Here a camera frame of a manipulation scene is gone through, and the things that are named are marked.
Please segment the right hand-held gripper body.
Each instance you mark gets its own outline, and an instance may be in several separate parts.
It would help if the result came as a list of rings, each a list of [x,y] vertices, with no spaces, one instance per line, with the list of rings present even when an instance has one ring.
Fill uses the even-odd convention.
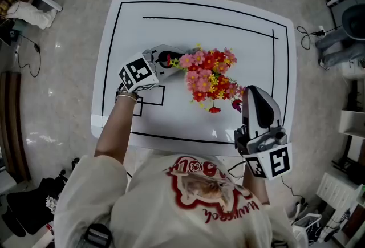
[[[234,145],[252,175],[273,180],[292,170],[292,145],[283,127],[251,139],[244,129],[234,131]]]

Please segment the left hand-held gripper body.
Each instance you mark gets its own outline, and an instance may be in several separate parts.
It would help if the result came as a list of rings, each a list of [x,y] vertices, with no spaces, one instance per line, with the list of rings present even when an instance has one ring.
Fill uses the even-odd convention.
[[[150,90],[159,84],[157,68],[153,64],[151,50],[138,52],[129,58],[119,72],[121,83],[127,92]]]

